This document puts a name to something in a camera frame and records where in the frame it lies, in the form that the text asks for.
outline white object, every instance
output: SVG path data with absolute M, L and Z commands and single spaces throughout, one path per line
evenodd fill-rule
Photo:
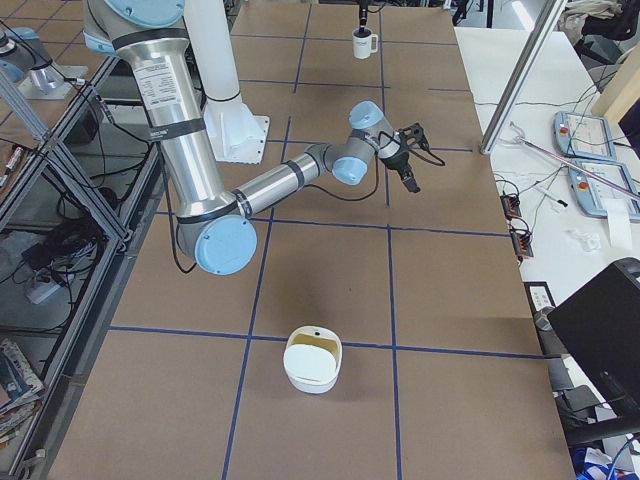
M 66 285 L 71 285 L 71 282 L 73 282 L 74 278 L 73 273 L 67 273 L 63 275 L 63 277 L 65 277 Z M 32 280 L 29 280 L 25 285 L 24 295 L 25 297 L 27 297 L 27 300 L 29 300 L 29 302 L 33 303 L 34 305 L 39 305 L 51 295 L 60 290 L 63 285 L 60 285 L 53 279 L 50 279 L 48 282 L 41 282 L 34 278 Z
M 621 198 L 603 198 L 602 202 L 607 211 L 611 246 L 631 251 L 631 222 L 626 201 Z
M 284 369 L 292 385 L 305 393 L 325 393 L 338 379 L 342 343 L 329 329 L 305 326 L 296 329 L 285 347 Z
M 242 102 L 222 0 L 189 0 L 184 20 L 207 95 L 204 121 L 218 162 L 260 163 L 268 117 Z
M 351 38 L 353 39 L 353 56 L 360 60 L 369 58 L 372 53 L 378 51 L 378 35 L 368 28 L 364 29 L 364 33 L 360 33 L 360 29 L 356 28 Z
M 600 235 L 594 232 L 582 232 L 581 230 L 574 229 L 569 230 L 569 235 L 576 239 L 582 246 L 582 250 L 585 252 L 594 252 L 600 250 L 602 245 L 600 244 Z

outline blue joint cap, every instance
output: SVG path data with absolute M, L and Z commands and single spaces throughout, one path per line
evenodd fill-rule
M 84 34 L 84 43 L 87 45 L 89 50 L 92 50 L 96 53 L 100 53 L 102 55 L 109 55 L 110 57 L 116 56 L 116 51 L 113 48 L 113 44 L 102 38 L 94 37 L 93 35 L 89 35 L 87 32 L 82 32 Z
M 373 127 L 383 118 L 382 110 L 372 101 L 366 100 L 353 107 L 349 114 L 349 123 L 356 130 L 364 130 Z
M 11 30 L 6 32 L 7 37 L 11 40 L 37 40 L 40 38 L 36 31 L 29 27 L 15 27 Z
M 341 157 L 333 164 L 333 176 L 347 185 L 358 185 L 369 167 L 356 157 Z
M 19 82 L 26 76 L 26 74 L 18 67 L 16 67 L 13 63 L 8 63 L 0 60 L 0 68 L 4 70 L 4 73 L 13 83 Z
M 146 28 L 165 28 L 184 13 L 184 0 L 105 0 L 125 20 Z
M 240 215 L 225 215 L 206 225 L 196 240 L 196 262 L 215 275 L 242 270 L 258 246 L 253 225 Z

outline power strip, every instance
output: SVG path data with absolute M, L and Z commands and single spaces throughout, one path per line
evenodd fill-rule
M 58 281 L 53 278 L 48 279 L 48 281 L 37 280 L 35 278 L 29 280 L 24 288 L 25 297 L 34 305 L 39 305 L 62 287 L 66 288 L 68 285 L 71 285 L 75 275 L 73 273 L 67 273 L 59 277 Z

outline label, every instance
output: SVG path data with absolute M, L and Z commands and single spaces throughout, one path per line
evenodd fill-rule
M 147 110 L 182 102 L 176 74 L 170 63 L 159 61 L 133 71 Z
M 553 307 L 553 303 L 544 287 L 529 287 L 529 291 L 536 311 L 542 310 L 543 307 Z
M 524 282 L 524 287 L 527 292 L 527 300 L 529 300 L 529 308 L 531 309 L 532 315 L 544 307 L 556 306 L 547 282 Z

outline white lid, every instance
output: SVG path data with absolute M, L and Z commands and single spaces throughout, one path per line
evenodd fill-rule
M 336 376 L 336 359 L 315 345 L 291 345 L 284 351 L 284 368 L 301 381 L 325 383 Z

